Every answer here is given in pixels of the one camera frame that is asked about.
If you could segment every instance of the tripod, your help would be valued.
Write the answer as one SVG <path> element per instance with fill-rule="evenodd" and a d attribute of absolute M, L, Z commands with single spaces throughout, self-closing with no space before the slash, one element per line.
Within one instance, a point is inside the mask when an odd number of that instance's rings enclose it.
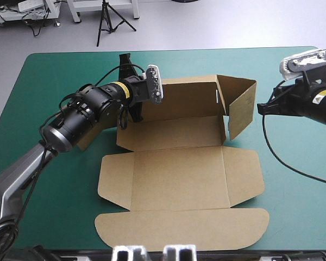
<path fill-rule="evenodd" d="M 120 15 L 107 1 L 108 0 L 103 0 L 103 4 L 102 4 L 102 15 L 101 15 L 100 24 L 99 24 L 97 47 L 99 46 L 100 34 L 102 33 L 102 31 L 107 31 L 111 34 L 111 33 L 115 32 L 121 24 L 126 23 L 136 32 L 136 29 L 122 15 Z M 120 17 L 122 19 L 122 21 L 115 27 L 112 27 L 111 18 L 109 15 L 109 8 L 112 11 L 114 11 L 114 13 L 118 17 Z M 106 23 L 108 24 L 109 29 L 102 28 L 104 19 L 106 20 Z"/>

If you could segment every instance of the floor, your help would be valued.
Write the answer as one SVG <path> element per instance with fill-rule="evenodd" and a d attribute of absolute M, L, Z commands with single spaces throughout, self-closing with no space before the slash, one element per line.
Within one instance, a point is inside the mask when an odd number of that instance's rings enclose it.
<path fill-rule="evenodd" d="M 160 49 L 317 46 L 326 48 L 326 1 L 200 0 L 192 3 L 140 3 L 140 19 L 120 10 L 137 28 L 121 25 L 103 33 L 96 47 L 100 11 L 82 13 L 75 24 L 64 4 L 62 26 L 43 28 L 34 38 L 22 23 L 0 27 L 0 114 L 31 53 L 137 51 Z"/>

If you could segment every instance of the green mat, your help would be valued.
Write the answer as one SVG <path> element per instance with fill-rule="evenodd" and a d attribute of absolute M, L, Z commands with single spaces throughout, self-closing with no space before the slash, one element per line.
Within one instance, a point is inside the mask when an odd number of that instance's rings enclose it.
<path fill-rule="evenodd" d="M 265 102 L 282 80 L 282 58 L 312 48 L 132 52 L 131 60 L 143 67 L 158 65 L 164 78 L 218 73 L 256 79 L 256 101 Z M 120 53 L 30 55 L 0 118 L 0 171 L 36 144 L 38 126 L 58 110 L 62 97 L 95 83 L 118 65 Z M 113 73 L 108 81 L 117 75 Z M 304 118 L 269 116 L 267 128 L 273 147 L 289 164 L 326 178 L 326 126 Z M 237 206 L 265 208 L 270 213 L 267 232 L 250 248 L 326 249 L 326 185 L 301 177 L 274 159 L 263 138 L 260 115 L 255 112 L 254 122 L 225 145 L 256 150 L 262 165 L 266 191 Z M 36 186 L 16 246 L 108 248 L 95 230 L 94 219 L 124 209 L 98 196 L 98 176 L 102 156 L 121 152 L 125 150 L 116 146 L 116 129 L 110 129 L 85 152 L 75 148 L 55 158 Z"/>

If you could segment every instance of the unfolded cardboard box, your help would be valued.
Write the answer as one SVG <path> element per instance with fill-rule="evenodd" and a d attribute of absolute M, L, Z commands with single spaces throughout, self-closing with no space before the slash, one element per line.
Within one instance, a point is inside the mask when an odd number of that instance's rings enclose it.
<path fill-rule="evenodd" d="M 144 103 L 144 120 L 117 130 L 133 152 L 102 160 L 99 195 L 129 210 L 96 217 L 105 243 L 233 250 L 261 238 L 268 212 L 232 208 L 264 191 L 258 155 L 222 146 L 223 115 L 233 139 L 252 121 L 255 89 L 221 75 L 164 80 L 162 104 Z"/>

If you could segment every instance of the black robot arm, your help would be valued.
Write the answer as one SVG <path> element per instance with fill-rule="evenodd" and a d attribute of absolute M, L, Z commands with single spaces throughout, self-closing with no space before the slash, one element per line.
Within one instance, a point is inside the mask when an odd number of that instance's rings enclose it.
<path fill-rule="evenodd" d="M 23 203 L 23 193 L 32 181 L 34 187 L 47 163 L 58 153 L 70 151 L 96 124 L 105 128 L 119 124 L 121 128 L 126 128 L 128 112 L 133 121 L 142 120 L 143 101 L 161 103 L 163 89 L 157 66 L 149 65 L 139 76 L 129 57 L 129 54 L 120 56 L 118 81 L 102 86 L 86 84 L 65 96 L 59 104 L 59 112 L 40 127 L 43 140 L 0 173 L 1 249 L 8 249 L 17 236 L 17 225 L 27 202 Z"/>

